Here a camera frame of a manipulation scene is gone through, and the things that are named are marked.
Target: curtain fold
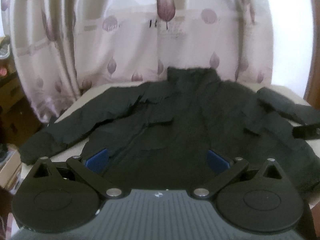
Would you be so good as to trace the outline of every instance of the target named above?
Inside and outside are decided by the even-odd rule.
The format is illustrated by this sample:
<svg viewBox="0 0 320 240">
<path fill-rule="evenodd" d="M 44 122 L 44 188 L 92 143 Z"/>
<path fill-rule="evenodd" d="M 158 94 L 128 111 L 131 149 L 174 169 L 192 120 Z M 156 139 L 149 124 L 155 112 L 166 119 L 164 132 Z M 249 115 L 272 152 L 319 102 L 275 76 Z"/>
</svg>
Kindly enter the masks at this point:
<svg viewBox="0 0 320 240">
<path fill-rule="evenodd" d="M 163 80 L 168 66 L 271 82 L 268 0 L 1 0 L 1 10 L 42 122 L 91 87 Z"/>
</svg>

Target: blue gripper pad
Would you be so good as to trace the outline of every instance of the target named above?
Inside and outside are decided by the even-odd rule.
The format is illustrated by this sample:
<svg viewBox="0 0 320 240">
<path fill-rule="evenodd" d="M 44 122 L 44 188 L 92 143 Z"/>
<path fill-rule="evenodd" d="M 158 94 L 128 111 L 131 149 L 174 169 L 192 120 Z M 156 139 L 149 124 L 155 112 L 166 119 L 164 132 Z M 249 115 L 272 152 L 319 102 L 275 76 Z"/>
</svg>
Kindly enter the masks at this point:
<svg viewBox="0 0 320 240">
<path fill-rule="evenodd" d="M 92 156 L 86 160 L 84 166 L 89 170 L 99 173 L 102 172 L 109 160 L 109 152 L 107 149 L 98 152 L 96 155 Z"/>
<path fill-rule="evenodd" d="M 230 162 L 225 160 L 212 150 L 208 151 L 207 163 L 210 169 L 212 169 L 214 173 L 216 173 L 216 175 L 219 175 L 225 170 L 230 169 Z"/>
</svg>

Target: metal screw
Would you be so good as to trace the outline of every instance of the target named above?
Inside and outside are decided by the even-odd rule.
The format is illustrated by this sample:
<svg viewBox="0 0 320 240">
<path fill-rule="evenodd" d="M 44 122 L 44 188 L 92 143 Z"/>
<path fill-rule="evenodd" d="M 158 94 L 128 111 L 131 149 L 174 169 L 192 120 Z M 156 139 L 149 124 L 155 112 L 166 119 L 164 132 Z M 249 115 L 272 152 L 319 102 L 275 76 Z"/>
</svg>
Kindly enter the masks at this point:
<svg viewBox="0 0 320 240">
<path fill-rule="evenodd" d="M 197 188 L 193 191 L 193 193 L 198 197 L 205 197 L 209 195 L 209 190 L 205 188 Z"/>
<path fill-rule="evenodd" d="M 110 197 L 118 197 L 122 194 L 122 191 L 119 188 L 110 188 L 106 191 L 106 193 Z"/>
</svg>

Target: gray gripper base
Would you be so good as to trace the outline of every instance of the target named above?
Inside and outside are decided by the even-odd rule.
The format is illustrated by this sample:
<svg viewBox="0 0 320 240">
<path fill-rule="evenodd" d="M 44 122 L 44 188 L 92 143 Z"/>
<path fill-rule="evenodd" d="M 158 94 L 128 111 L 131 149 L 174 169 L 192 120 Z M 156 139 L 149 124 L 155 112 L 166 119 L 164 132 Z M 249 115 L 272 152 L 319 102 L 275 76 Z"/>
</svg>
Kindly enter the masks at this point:
<svg viewBox="0 0 320 240">
<path fill-rule="evenodd" d="M 208 201 L 190 198 L 184 190 L 132 190 L 109 200 L 89 223 L 61 234 L 22 229 L 18 239 L 69 240 L 303 240 L 294 230 L 262 236 L 225 222 Z"/>
</svg>

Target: leaf pattern curtain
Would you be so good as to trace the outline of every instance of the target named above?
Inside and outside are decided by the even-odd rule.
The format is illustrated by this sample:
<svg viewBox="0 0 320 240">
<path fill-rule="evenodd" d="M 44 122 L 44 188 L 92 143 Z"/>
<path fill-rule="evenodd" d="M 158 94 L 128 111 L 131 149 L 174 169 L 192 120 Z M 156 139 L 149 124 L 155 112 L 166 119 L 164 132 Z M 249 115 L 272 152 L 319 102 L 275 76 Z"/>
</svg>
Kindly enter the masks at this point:
<svg viewBox="0 0 320 240">
<path fill-rule="evenodd" d="M 163 80 L 168 66 L 271 82 L 268 0 L 1 0 L 1 11 L 42 122 L 91 87 Z"/>
</svg>

